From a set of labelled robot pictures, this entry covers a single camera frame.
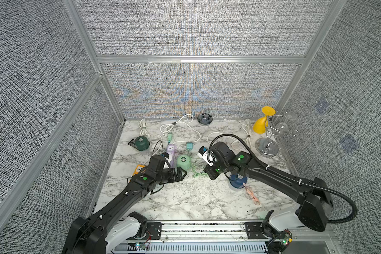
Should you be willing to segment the navy blue meat grinder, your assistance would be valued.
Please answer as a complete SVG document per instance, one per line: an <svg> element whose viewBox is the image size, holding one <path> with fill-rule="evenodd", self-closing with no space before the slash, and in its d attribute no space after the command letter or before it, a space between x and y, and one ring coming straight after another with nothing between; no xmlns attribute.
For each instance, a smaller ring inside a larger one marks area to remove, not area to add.
<svg viewBox="0 0 381 254"><path fill-rule="evenodd" d="M229 186L233 190L243 189L248 181L247 177L234 174L231 174L229 179Z"/></svg>

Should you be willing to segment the light green meat grinder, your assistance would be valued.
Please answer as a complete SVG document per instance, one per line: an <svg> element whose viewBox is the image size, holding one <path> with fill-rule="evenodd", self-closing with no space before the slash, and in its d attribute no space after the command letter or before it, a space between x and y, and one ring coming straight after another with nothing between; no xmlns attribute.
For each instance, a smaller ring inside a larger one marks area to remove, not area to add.
<svg viewBox="0 0 381 254"><path fill-rule="evenodd" d="M192 160L188 155L180 155L176 161L177 168L188 172L192 168Z"/></svg>

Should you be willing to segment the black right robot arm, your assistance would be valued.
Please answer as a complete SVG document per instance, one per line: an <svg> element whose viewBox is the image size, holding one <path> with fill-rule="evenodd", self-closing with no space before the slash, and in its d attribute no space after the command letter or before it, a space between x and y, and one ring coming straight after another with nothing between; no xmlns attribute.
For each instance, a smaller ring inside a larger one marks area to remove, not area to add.
<svg viewBox="0 0 381 254"><path fill-rule="evenodd" d="M306 227L316 232L323 232L328 224L341 224L353 220L358 214L355 202L345 194L330 189L320 178L309 180L279 170L261 161L252 149L237 135L231 137L240 141L246 151L234 153L224 142L214 138L208 147L202 146L198 155L207 165L204 172L211 180L220 174L231 175L229 182L236 183L238 176L260 181L292 199L295 204L284 210L269 211L261 223L263 234L271 237L290 228ZM351 207L348 216L331 219L333 208L332 196L345 200Z"/></svg>

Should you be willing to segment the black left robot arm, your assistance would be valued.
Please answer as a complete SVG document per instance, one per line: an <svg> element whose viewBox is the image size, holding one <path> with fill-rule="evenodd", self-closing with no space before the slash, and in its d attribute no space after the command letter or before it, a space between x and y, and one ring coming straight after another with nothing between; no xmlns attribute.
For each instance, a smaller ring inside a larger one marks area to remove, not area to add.
<svg viewBox="0 0 381 254"><path fill-rule="evenodd" d="M79 217L71 224L62 253L106 254L123 240L144 237L144 216L134 212L122 217L149 193L154 194L156 186L181 182L186 175L184 169L171 167L164 156L152 156L117 197L90 217Z"/></svg>

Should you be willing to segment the teal usb adapter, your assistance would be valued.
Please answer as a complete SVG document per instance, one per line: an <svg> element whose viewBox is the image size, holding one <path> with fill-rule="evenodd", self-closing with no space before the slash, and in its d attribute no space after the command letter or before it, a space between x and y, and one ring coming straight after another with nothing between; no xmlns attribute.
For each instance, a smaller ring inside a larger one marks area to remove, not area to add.
<svg viewBox="0 0 381 254"><path fill-rule="evenodd" d="M193 147L194 147L194 144L192 142L187 142L186 143L186 149L188 151L191 151L193 149Z"/></svg>

